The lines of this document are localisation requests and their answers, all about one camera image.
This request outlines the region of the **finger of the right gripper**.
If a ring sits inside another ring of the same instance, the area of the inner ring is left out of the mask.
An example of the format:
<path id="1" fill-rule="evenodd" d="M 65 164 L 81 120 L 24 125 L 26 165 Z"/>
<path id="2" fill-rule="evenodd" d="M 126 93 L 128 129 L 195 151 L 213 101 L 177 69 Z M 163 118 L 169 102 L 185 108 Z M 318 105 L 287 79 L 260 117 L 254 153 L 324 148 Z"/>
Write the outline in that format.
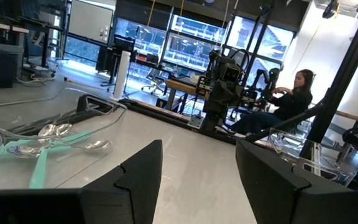
<path id="1" fill-rule="evenodd" d="M 221 80 L 215 82 L 209 95 L 209 101 L 220 105 L 227 104 L 227 83 Z"/>
<path id="2" fill-rule="evenodd" d="M 227 89 L 230 97 L 227 103 L 228 107 L 234 108 L 240 105 L 244 88 L 236 82 L 227 82 Z"/>

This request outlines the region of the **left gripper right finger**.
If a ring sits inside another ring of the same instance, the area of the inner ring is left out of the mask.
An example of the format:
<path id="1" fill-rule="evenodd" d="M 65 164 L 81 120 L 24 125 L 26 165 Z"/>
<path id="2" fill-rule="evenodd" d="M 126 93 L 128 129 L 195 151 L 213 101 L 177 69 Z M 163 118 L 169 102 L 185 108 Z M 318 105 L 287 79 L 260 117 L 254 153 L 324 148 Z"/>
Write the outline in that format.
<path id="1" fill-rule="evenodd" d="M 351 223 L 349 189 L 246 141 L 236 162 L 257 223 Z"/>

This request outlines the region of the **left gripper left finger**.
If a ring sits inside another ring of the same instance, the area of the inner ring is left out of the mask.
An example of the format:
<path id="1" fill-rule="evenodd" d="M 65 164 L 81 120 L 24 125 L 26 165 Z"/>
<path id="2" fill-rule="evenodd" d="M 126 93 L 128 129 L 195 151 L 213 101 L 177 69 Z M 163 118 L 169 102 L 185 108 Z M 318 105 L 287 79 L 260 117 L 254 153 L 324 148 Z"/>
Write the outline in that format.
<path id="1" fill-rule="evenodd" d="M 154 140 L 84 186 L 86 224 L 152 223 L 162 178 L 163 144 Z"/>

